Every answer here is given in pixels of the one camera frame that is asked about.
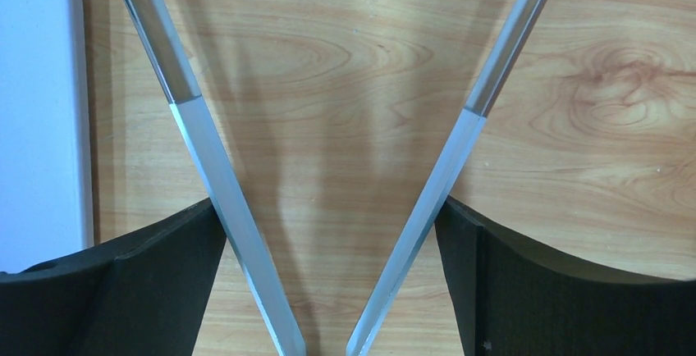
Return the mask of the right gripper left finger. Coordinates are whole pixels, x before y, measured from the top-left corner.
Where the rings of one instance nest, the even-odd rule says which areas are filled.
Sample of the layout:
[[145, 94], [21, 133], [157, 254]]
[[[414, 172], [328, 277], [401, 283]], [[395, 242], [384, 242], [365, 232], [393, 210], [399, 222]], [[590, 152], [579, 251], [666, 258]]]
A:
[[190, 355], [227, 238], [209, 199], [1, 276], [4, 355]]

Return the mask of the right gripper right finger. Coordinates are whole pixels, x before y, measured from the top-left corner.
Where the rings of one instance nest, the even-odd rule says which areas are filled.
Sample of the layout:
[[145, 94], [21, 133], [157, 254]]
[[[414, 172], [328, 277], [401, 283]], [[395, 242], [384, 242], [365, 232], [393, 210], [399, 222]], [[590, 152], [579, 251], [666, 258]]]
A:
[[534, 240], [448, 198], [435, 221], [468, 355], [692, 355], [695, 283]]

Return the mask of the metal tongs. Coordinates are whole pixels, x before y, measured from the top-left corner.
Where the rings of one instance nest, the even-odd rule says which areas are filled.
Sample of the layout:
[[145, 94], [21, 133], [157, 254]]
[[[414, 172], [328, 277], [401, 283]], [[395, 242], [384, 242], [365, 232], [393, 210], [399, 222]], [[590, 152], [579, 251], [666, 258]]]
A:
[[[547, 0], [516, 0], [346, 344], [366, 355]], [[281, 355], [305, 339], [164, 0], [124, 0], [181, 135]]]

